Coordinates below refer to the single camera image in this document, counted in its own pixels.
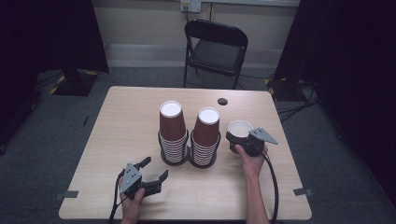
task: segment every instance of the wooden table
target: wooden table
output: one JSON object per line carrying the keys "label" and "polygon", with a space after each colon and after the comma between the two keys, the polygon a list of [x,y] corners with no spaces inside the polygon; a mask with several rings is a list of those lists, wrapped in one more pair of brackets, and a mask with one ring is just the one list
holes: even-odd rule
{"label": "wooden table", "polygon": [[[219,98],[226,98],[228,104],[219,105]],[[220,112],[222,139],[217,160],[210,168],[198,169],[189,162],[169,166],[162,161],[157,132],[160,105],[168,100],[181,103],[189,131],[200,108],[212,106]],[[241,160],[231,152],[225,138],[228,124],[237,119],[246,120],[255,128],[263,127],[279,142],[267,144],[279,187],[277,218],[311,218],[305,195],[294,195],[293,190],[303,186],[268,92],[137,87],[113,87],[108,91],[68,189],[77,190],[78,196],[64,199],[60,217],[107,219],[117,175],[127,162],[137,163],[150,156],[151,163],[141,169],[143,181],[158,179],[166,169],[169,177],[163,182],[160,194],[144,199],[141,220],[245,219],[247,202]],[[266,164],[260,180],[271,218],[274,186]],[[119,208],[115,218],[121,216]]]}

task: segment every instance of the chair backrest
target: chair backrest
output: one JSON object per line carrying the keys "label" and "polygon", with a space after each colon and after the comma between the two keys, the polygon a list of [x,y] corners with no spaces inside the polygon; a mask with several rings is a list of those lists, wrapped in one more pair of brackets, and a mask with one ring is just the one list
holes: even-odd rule
{"label": "chair backrest", "polygon": [[187,22],[184,27],[186,37],[191,37],[219,42],[226,45],[233,45],[246,48],[248,37],[243,31],[234,26],[229,26],[213,21],[193,20]]}

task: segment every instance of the human hand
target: human hand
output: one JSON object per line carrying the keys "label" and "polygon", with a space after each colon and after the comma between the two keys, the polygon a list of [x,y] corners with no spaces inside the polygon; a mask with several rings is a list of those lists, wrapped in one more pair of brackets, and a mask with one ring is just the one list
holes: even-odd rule
{"label": "human hand", "polygon": [[239,146],[235,146],[236,151],[239,153],[243,163],[244,175],[246,180],[258,180],[260,171],[262,170],[262,164],[264,163],[264,157],[249,157],[245,150]]}
{"label": "human hand", "polygon": [[122,201],[122,221],[121,224],[135,224],[139,220],[140,214],[140,204],[143,201],[145,195],[145,189],[139,189],[134,195],[134,199],[129,199],[125,194],[120,194],[120,199]]}

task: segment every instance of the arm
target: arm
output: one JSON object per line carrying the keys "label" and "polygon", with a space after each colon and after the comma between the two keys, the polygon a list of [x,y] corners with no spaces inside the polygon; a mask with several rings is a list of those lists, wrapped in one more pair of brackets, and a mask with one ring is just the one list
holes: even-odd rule
{"label": "arm", "polygon": [[140,204],[143,201],[145,195],[145,189],[139,189],[134,195],[134,199],[131,200],[127,198],[125,194],[120,194],[120,199],[122,202],[122,221],[121,224],[135,224],[139,220]]}
{"label": "arm", "polygon": [[245,150],[237,145],[235,149],[241,156],[245,181],[247,183],[247,224],[269,224],[260,189],[259,175],[264,158],[249,157]]}

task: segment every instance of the chair seat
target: chair seat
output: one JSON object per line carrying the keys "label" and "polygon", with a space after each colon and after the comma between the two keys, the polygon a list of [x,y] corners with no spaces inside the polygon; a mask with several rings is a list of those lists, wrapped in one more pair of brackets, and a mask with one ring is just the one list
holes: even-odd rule
{"label": "chair seat", "polygon": [[236,73],[243,58],[241,47],[199,40],[192,52],[189,63],[226,73]]}

